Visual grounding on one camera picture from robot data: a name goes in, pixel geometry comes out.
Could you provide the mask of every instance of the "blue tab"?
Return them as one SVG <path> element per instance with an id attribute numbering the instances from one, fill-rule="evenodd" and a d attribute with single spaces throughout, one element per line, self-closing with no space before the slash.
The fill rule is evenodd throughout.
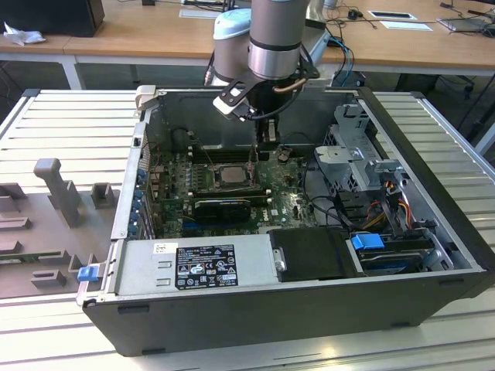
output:
<path id="1" fill-rule="evenodd" d="M 79 282 L 84 281 L 98 281 L 98 267 L 82 267 L 77 272 L 77 280 Z"/>
<path id="2" fill-rule="evenodd" d="M 363 233 L 357 234 L 350 239 L 355 250 L 383 249 L 385 248 L 384 241 L 381 240 L 379 234 Z"/>

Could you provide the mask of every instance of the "white paper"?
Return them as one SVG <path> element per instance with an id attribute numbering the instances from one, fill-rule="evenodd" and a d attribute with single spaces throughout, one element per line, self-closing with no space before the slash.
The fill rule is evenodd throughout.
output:
<path id="1" fill-rule="evenodd" d="M 194 10 L 194 9 L 181 9 L 179 12 L 180 18 L 204 18 L 215 19 L 220 13 L 210 10 Z"/>
<path id="2" fill-rule="evenodd" d="M 412 29 L 415 31 L 433 31 L 425 23 L 413 23 L 413 22 L 393 22 L 393 21 L 380 21 L 388 29 Z"/>
<path id="3" fill-rule="evenodd" d="M 13 29 L 12 27 L 9 27 L 9 25 L 7 25 L 7 23 L 5 22 L 3 24 L 5 26 L 3 36 L 11 43 L 24 46 L 24 44 L 42 43 L 43 41 L 46 41 L 46 39 L 43 38 L 41 32 L 21 31 L 19 29 Z"/>

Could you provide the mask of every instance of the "warning label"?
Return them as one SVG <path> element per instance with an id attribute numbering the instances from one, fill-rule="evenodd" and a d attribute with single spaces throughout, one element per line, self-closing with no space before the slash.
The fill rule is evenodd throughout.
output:
<path id="1" fill-rule="evenodd" d="M 179 290 L 239 285 L 234 245 L 180 247 L 176 252 Z"/>

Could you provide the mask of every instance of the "computer case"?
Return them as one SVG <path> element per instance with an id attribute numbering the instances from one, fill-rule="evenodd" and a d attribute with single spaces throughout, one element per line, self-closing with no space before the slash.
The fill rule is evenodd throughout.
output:
<path id="1" fill-rule="evenodd" d="M 0 2 L 0 20 L 23 31 L 92 37 L 103 22 L 101 0 L 15 0 Z"/>

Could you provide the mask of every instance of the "desk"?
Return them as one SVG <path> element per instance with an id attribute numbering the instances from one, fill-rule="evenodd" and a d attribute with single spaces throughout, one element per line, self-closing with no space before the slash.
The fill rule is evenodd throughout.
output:
<path id="1" fill-rule="evenodd" d="M 206 66 L 213 50 L 213 20 L 179 18 L 179 4 L 103 0 L 105 19 L 93 38 L 47 36 L 47 43 L 16 46 L 0 41 L 0 59 L 61 63 L 72 89 L 84 88 L 79 63 L 130 65 Z M 367 10 L 411 12 L 419 21 L 455 18 L 451 10 L 440 8 L 439 0 L 346 0 L 371 19 Z M 463 0 L 456 7 L 486 11 L 489 5 Z M 335 10 L 330 15 L 338 16 Z M 345 8 L 340 15 L 347 16 Z M 375 23 L 348 22 L 343 29 L 346 44 L 354 51 L 354 70 L 392 73 L 427 73 L 489 76 L 495 70 L 495 40 L 479 35 L 449 34 L 439 24 L 433 32 L 386 29 Z M 338 28 L 330 26 L 338 35 Z M 328 49 L 322 70 L 332 73 L 343 56 Z"/>
<path id="2" fill-rule="evenodd" d="M 410 12 L 418 20 L 414 22 L 435 22 L 438 18 L 458 18 L 457 13 L 439 6 L 440 0 L 344 0 L 349 6 L 355 5 L 364 16 L 374 18 L 368 10 L 382 12 Z M 469 9 L 486 12 L 489 5 L 478 2 L 457 0 L 456 8 L 464 13 Z M 347 18 L 348 9 L 339 7 L 325 14 L 328 18 Z M 433 31 L 410 31 L 386 29 L 374 22 L 377 29 L 368 22 L 346 22 L 343 38 L 356 57 L 357 71 L 459 74 L 491 76 L 495 71 L 495 39 L 481 35 L 450 33 L 443 25 L 428 24 Z M 329 27 L 335 36 L 336 26 Z M 324 62 L 332 52 L 327 51 Z"/>

